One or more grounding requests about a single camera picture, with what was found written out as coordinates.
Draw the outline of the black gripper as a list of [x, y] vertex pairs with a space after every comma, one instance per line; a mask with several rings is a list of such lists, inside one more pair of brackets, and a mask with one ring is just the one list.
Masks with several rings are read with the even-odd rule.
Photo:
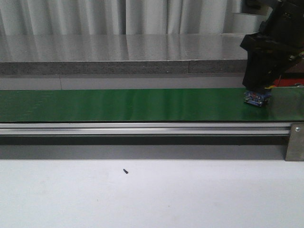
[[240, 46], [247, 51], [243, 85], [263, 92], [282, 73], [298, 64], [304, 50], [304, 2], [262, 0], [272, 8], [257, 33], [245, 35]]

